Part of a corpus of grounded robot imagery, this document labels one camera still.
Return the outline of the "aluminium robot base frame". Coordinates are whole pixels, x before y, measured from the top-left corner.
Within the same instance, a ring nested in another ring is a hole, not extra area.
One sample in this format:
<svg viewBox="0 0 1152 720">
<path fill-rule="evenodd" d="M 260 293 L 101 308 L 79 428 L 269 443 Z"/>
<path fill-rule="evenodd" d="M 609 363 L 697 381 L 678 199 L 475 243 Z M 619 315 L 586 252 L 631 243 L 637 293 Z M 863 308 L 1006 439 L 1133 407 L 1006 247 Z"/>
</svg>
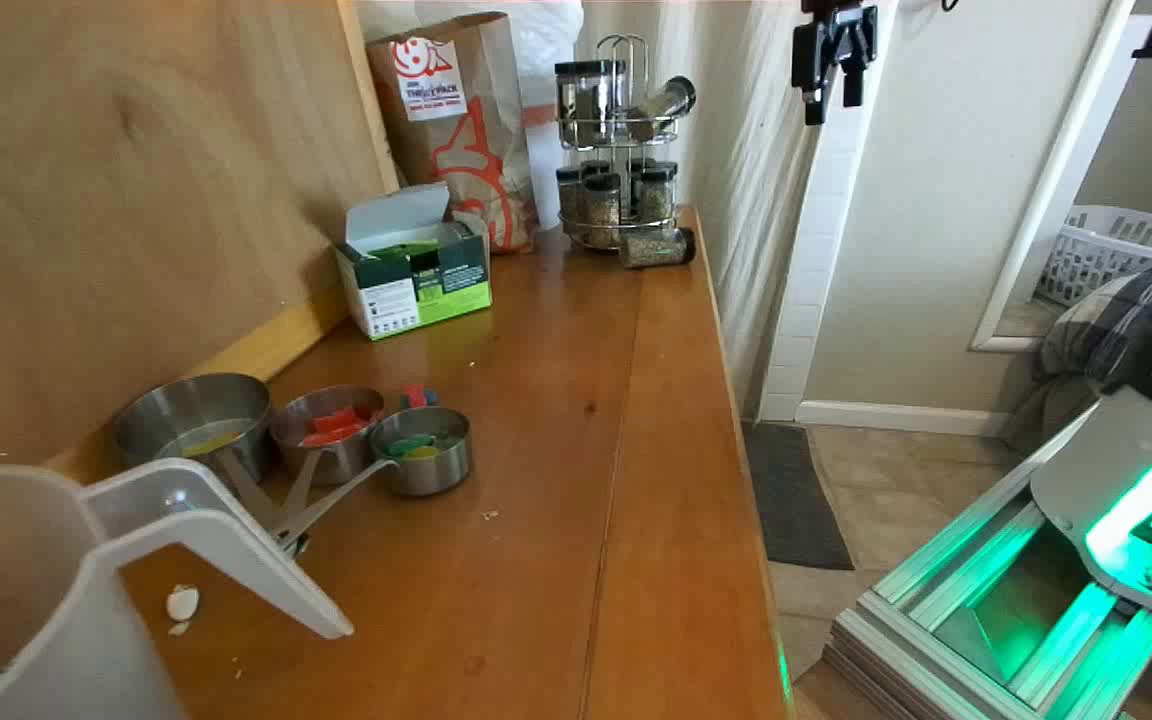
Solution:
<svg viewBox="0 0 1152 720">
<path fill-rule="evenodd" d="M 1152 402 L 1089 407 L 833 625 L 913 720 L 1152 720 Z"/>
</svg>

